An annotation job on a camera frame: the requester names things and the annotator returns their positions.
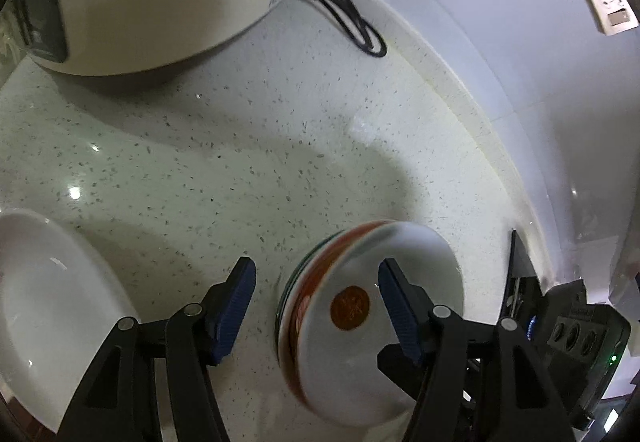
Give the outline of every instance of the blue rubber fingertip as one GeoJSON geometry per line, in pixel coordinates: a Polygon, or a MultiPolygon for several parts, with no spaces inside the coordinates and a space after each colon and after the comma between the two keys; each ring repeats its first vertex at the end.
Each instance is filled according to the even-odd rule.
{"type": "Polygon", "coordinates": [[[402,352],[411,359],[414,364],[422,362],[422,351],[418,336],[418,321],[411,311],[404,294],[398,287],[391,271],[385,263],[378,268],[378,286],[382,300],[385,302],[386,311],[391,318],[391,323],[398,336],[398,342],[402,352]]]}
{"type": "Polygon", "coordinates": [[[254,294],[255,280],[255,265],[251,263],[232,290],[226,308],[220,313],[215,332],[210,332],[214,334],[216,340],[212,351],[212,357],[216,364],[220,364],[220,361],[231,353],[244,314],[254,294]]]}

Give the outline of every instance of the white bowl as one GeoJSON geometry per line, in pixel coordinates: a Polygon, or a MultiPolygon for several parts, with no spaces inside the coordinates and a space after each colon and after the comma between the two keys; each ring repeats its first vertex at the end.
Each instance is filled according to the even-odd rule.
{"type": "Polygon", "coordinates": [[[123,316],[137,313],[84,238],[29,210],[0,213],[0,375],[50,430],[123,316]]]}
{"type": "Polygon", "coordinates": [[[415,404],[377,366],[379,351],[398,342],[378,290],[378,265],[385,258],[395,258],[409,282],[421,285],[435,304],[463,313],[462,275],[455,255],[433,229],[394,222],[354,242],[311,296],[296,350],[306,404],[336,424],[381,424],[415,404]],[[330,308],[334,297],[349,286],[366,291],[369,314],[358,327],[340,330],[330,308]]]}

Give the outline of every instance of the black power cord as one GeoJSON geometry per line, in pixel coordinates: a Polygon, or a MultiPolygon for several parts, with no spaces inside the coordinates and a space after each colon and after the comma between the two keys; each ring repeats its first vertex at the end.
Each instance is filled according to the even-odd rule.
{"type": "Polygon", "coordinates": [[[335,21],[342,27],[349,39],[365,54],[373,57],[384,57],[386,55],[384,38],[373,25],[360,15],[351,0],[316,0],[316,2],[322,3],[324,8],[331,13],[335,21]],[[347,22],[351,23],[356,32],[351,30],[347,22]]]}

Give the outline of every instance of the screw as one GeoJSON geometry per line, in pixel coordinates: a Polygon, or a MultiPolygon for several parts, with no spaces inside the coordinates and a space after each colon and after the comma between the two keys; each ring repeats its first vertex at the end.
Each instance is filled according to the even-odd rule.
{"type": "Polygon", "coordinates": [[[131,330],[134,324],[136,323],[133,318],[123,317],[120,321],[118,321],[118,328],[123,332],[126,332],[127,330],[131,330]]]}
{"type": "Polygon", "coordinates": [[[451,315],[451,310],[449,307],[445,307],[444,305],[436,305],[433,307],[433,315],[440,319],[444,319],[451,315]]]}
{"type": "Polygon", "coordinates": [[[514,321],[510,317],[505,317],[502,321],[500,321],[500,325],[502,326],[502,328],[508,330],[509,332],[513,332],[516,328],[518,328],[518,324],[516,323],[516,321],[514,321]]]}
{"type": "Polygon", "coordinates": [[[199,303],[189,303],[182,310],[187,316],[193,317],[193,316],[197,316],[198,314],[200,314],[200,312],[202,312],[202,307],[199,305],[199,303]]]}

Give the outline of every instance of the speckled countertop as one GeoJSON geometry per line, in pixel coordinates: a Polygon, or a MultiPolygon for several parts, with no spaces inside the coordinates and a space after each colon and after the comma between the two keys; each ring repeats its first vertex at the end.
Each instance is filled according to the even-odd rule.
{"type": "Polygon", "coordinates": [[[378,217],[430,225],[462,268],[465,316],[488,322],[518,221],[402,56],[365,56],[297,0],[215,53],[147,74],[79,79],[23,60],[0,90],[0,159],[0,208],[77,228],[143,320],[255,260],[254,300],[213,378],[232,440],[365,436],[297,405],[273,353],[276,280],[316,241],[378,217]]]}

